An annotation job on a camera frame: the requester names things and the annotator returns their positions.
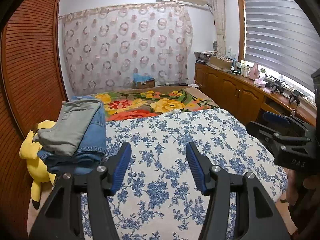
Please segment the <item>grey-green pants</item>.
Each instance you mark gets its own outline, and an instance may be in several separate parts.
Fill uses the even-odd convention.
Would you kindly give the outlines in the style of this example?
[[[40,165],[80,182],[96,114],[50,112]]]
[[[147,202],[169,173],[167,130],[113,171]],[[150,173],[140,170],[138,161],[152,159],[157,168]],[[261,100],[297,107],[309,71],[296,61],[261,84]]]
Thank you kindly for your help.
[[[77,97],[64,101],[55,125],[39,129],[36,141],[46,151],[62,156],[73,155],[100,106],[101,101],[96,98]]]

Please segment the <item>wooden sideboard cabinet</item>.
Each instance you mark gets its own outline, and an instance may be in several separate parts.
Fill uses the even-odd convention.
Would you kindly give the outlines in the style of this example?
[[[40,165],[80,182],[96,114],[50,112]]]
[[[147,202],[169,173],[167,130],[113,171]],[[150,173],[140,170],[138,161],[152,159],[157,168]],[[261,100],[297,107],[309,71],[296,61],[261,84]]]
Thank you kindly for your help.
[[[264,112],[290,115],[315,126],[316,110],[303,101],[290,104],[289,99],[270,88],[257,87],[253,81],[238,74],[229,74],[208,65],[195,63],[195,82],[220,108],[235,116],[242,124],[258,121]]]

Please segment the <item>black stand near window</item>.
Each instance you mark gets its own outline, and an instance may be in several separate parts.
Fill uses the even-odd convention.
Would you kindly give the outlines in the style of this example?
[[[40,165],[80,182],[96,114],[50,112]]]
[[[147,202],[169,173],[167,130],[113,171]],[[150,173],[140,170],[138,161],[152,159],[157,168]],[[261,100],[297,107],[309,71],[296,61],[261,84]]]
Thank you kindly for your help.
[[[278,91],[279,94],[283,94],[284,92],[284,85],[279,80],[274,81],[271,85],[271,93],[275,93],[276,91]]]

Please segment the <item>pink bottle on sideboard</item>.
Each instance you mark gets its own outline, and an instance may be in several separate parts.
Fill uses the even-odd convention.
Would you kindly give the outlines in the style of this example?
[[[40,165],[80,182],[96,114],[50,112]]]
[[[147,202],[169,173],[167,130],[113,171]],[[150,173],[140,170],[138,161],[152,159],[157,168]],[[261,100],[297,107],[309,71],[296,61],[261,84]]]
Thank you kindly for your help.
[[[250,73],[249,73],[249,78],[251,80],[259,79],[259,69],[258,69],[257,63],[253,64],[253,67],[251,68]]]

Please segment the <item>yellow plush toy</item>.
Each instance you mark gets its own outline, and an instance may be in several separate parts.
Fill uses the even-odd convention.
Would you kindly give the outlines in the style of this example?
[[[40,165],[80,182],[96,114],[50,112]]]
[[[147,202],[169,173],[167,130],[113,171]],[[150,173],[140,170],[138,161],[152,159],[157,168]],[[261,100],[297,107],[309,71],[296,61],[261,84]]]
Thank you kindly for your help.
[[[42,145],[39,142],[35,142],[34,137],[37,135],[39,129],[52,128],[54,125],[55,122],[50,120],[38,123],[35,129],[28,132],[19,151],[20,158],[26,160],[27,170],[33,179],[31,185],[31,202],[35,210],[40,208],[41,184],[51,182],[51,184],[54,185],[55,175],[47,171],[47,166],[37,155],[42,149]]]

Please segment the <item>folded blue jeans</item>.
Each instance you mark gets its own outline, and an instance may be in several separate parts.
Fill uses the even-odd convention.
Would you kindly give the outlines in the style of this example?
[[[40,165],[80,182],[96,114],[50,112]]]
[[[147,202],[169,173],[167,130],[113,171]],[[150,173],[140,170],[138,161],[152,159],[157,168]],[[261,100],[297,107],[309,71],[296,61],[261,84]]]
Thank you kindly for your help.
[[[93,98],[91,96],[73,96]],[[106,117],[104,105],[101,106],[93,116],[80,145],[71,156],[57,155],[43,148],[37,153],[39,158],[47,166],[51,174],[87,174],[99,166],[106,153]]]

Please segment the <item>cardboard box on sideboard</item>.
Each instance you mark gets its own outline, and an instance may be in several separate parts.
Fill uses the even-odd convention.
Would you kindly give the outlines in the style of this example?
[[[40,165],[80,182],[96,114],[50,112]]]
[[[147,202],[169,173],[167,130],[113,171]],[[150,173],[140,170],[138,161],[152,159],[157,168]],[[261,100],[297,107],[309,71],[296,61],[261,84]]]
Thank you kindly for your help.
[[[220,69],[231,69],[233,61],[230,59],[221,59],[220,57],[210,57],[209,63]]]

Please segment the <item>grey zebra window blind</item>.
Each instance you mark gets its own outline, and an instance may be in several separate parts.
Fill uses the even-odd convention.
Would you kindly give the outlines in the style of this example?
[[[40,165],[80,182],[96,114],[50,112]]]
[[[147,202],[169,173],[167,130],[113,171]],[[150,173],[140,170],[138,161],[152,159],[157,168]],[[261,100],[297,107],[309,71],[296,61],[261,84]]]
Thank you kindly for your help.
[[[244,59],[309,90],[319,68],[319,35],[294,0],[244,0]]]

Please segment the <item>blue floral white bedsheet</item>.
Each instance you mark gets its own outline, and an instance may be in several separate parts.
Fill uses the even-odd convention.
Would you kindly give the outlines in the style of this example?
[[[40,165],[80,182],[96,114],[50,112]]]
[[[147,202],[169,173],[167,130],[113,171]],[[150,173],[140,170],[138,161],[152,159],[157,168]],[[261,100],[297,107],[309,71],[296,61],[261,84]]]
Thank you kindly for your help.
[[[224,109],[107,122],[107,156],[125,141],[132,157],[108,200],[120,239],[197,239],[209,199],[197,191],[185,157],[190,141],[229,173],[253,172],[274,201],[287,187],[272,154]]]

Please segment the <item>colourful flower blanket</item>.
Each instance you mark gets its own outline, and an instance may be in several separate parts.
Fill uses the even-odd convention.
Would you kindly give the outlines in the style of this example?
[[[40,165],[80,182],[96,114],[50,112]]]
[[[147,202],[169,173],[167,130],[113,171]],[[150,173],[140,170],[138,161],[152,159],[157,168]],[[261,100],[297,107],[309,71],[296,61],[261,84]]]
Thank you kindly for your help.
[[[218,105],[194,87],[160,87],[95,94],[104,105],[106,121],[148,118],[171,111],[194,112]]]

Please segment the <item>wooden louvred wardrobe door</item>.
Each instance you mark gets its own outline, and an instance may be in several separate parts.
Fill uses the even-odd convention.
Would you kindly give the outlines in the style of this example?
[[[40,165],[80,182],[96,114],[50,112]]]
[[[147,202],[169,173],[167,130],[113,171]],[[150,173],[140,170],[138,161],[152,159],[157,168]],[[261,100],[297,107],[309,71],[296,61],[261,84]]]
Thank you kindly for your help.
[[[60,0],[1,0],[1,239],[27,239],[31,176],[19,156],[33,125],[67,99],[60,69]]]

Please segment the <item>beige side curtain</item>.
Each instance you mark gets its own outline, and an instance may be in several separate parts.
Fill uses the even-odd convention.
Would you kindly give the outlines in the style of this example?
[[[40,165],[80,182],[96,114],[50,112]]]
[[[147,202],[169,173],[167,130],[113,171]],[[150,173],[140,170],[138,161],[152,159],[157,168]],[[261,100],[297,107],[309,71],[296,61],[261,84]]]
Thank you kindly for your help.
[[[217,55],[226,54],[225,0],[212,0],[213,16],[216,27]]]

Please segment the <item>cardboard box blue contents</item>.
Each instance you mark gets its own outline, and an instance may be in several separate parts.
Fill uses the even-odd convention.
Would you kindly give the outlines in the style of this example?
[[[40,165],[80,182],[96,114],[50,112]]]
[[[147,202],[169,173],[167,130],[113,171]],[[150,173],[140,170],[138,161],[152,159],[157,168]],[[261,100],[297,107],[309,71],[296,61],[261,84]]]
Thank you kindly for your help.
[[[133,74],[132,88],[133,89],[145,89],[154,88],[155,80],[150,75],[139,75],[138,73]]]

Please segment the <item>patterned sheer curtain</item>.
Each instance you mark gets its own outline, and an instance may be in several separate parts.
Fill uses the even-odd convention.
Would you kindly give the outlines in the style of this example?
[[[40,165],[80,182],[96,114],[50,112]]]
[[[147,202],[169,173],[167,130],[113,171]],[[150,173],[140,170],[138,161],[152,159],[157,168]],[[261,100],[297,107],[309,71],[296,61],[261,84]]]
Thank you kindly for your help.
[[[75,95],[129,89],[138,77],[157,84],[188,82],[193,26],[182,4],[102,7],[60,21]]]

